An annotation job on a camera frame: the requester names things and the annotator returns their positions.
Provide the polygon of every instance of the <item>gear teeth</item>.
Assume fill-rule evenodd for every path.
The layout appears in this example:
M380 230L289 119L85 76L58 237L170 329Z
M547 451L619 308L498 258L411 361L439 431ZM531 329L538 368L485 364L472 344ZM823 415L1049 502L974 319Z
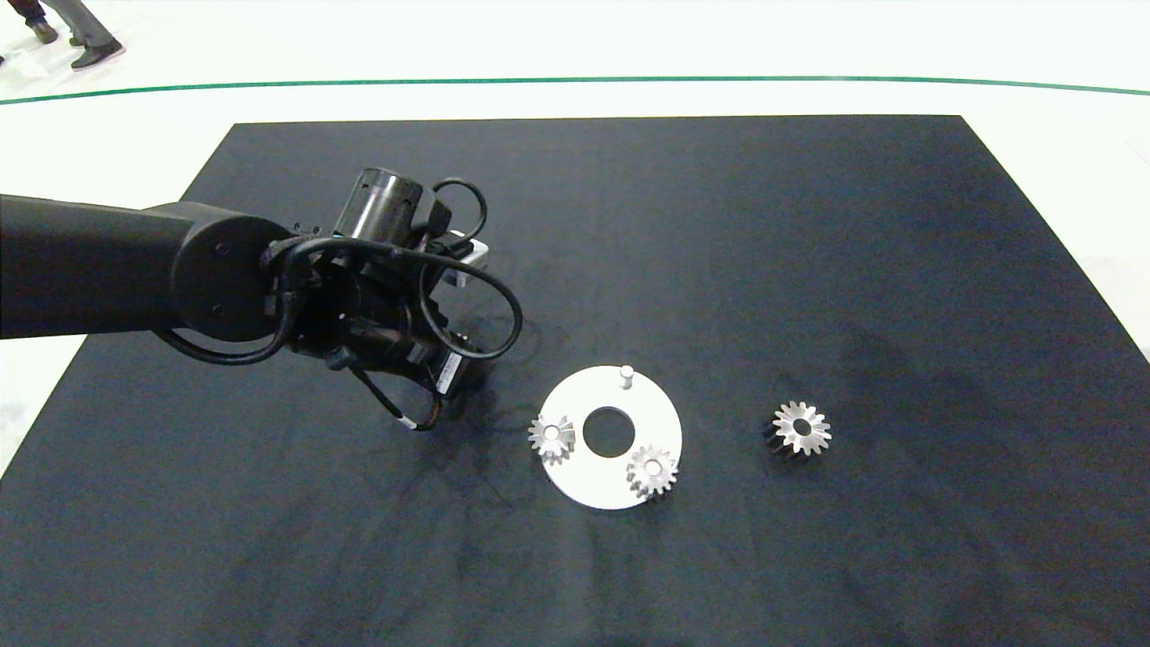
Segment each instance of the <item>gear teeth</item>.
M647 470L647 464L651 462L658 465L658 471L654 473ZM636 496L651 499L669 492L672 484L677 480L677 472L678 462L670 457L669 452L647 446L631 454L631 460L627 464L627 482L631 484Z
M566 416L552 424L540 415L527 431L531 449L549 465L562 463L575 449L575 426Z
M798 433L795 430L797 421L805 421L811 431L805 436ZM775 411L775 419L770 422L777 430L774 433L766 432L770 453L802 456L803 459L821 455L823 449L830 447L827 441L831 438L827 431L830 425L825 421L826 416L815 411L814 407L807 407L806 402L796 405L792 400L780 406L779 411Z

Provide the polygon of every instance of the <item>gear hole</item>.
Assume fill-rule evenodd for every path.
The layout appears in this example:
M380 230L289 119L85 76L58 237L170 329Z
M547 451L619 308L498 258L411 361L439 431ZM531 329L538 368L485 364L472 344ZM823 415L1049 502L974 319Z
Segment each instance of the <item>gear hole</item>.
M614 407L596 409L583 423L583 442L604 459L622 456L635 445L635 424Z

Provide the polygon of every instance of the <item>bevel gear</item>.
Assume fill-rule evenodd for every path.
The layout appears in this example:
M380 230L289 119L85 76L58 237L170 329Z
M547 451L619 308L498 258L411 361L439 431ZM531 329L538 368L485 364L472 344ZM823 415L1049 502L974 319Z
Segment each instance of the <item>bevel gear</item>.
M649 445L631 454L631 461L627 464L627 480L637 496L647 499L669 491L677 471L678 465L669 452Z
M531 422L531 429L528 431L531 433L528 437L531 449L536 450L539 459L552 465L570 456L575 448L575 426L566 416L554 424L539 416Z
M810 456L812 452L822 454L822 450L829 447L827 441L830 440L830 434L827 433L830 425L823 423L825 419L826 416L815 413L814 407L807 407L805 402L795 405L795 401L791 401L789 406L781 406L779 411L775 411L773 422L774 426L779 428L770 439L775 446L774 452L779 453L790 446L793 454L803 453L805 456ZM795 429L795 423L798 421L805 421L810 425L807 433L800 433Z

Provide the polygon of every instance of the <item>cylindrical motor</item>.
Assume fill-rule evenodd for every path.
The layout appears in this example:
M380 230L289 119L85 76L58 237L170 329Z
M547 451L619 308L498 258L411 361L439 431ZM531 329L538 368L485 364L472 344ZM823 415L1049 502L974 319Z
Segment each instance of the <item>cylindrical motor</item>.
M335 233L413 248L424 234L447 231L451 209L435 191L383 168L365 168L344 205Z

